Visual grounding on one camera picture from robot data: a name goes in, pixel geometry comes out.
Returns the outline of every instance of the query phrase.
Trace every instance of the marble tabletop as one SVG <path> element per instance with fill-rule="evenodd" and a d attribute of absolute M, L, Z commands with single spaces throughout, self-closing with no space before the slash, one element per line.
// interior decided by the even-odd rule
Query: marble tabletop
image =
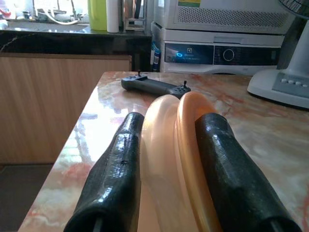
<path fill-rule="evenodd" d="M 36 197 L 19 232 L 62 232 L 87 175 L 129 112 L 143 115 L 154 96 L 129 92 L 120 80 L 127 72 L 106 72 Z M 213 102 L 246 152 L 264 172 L 292 217 L 309 232 L 309 112 L 249 95 L 250 77 L 149 73 L 180 85 L 184 80 Z"/>

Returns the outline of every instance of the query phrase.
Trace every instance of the floor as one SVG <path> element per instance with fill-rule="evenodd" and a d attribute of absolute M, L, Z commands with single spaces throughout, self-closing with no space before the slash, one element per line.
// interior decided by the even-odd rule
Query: floor
<path fill-rule="evenodd" d="M 52 165 L 0 167 L 0 232 L 18 231 Z"/>

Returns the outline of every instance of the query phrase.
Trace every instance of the kitchen counter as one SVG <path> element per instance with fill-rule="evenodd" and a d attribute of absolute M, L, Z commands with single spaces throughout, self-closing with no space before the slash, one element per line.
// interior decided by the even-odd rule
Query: kitchen counter
<path fill-rule="evenodd" d="M 91 30 L 88 25 L 9 21 L 0 30 L 0 53 L 130 55 L 132 70 L 150 71 L 151 33 Z"/>
<path fill-rule="evenodd" d="M 62 232 L 88 172 L 127 113 L 146 113 L 155 97 L 123 90 L 120 79 L 128 75 L 103 74 L 19 232 Z M 150 73 L 149 77 L 175 85 L 187 80 L 192 90 L 205 94 L 228 119 L 237 140 L 292 217 L 309 232 L 309 112 L 249 95 L 247 76 Z"/>

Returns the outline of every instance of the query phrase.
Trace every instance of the wooden cabinet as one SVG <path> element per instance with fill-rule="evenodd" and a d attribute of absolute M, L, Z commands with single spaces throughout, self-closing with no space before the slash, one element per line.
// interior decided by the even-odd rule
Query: wooden cabinet
<path fill-rule="evenodd" d="M 130 56 L 2 54 L 0 164 L 53 163 L 105 71 Z"/>

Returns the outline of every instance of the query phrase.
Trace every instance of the dark countertop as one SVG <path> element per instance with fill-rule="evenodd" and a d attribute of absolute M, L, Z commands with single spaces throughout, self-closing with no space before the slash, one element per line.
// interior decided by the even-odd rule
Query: dark countertop
<path fill-rule="evenodd" d="M 131 55 L 132 70 L 150 70 L 151 33 L 91 30 L 88 25 L 9 22 L 0 30 L 1 53 Z"/>

